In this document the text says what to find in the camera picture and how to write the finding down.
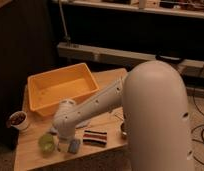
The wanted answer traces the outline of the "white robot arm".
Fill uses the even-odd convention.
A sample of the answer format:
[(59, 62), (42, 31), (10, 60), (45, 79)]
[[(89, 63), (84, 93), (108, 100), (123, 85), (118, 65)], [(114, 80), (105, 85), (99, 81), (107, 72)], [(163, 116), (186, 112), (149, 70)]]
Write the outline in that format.
[(68, 142), (77, 124), (117, 107), (125, 116), (132, 171), (194, 171), (186, 88), (162, 61), (136, 66), (79, 105), (61, 102), (53, 127)]

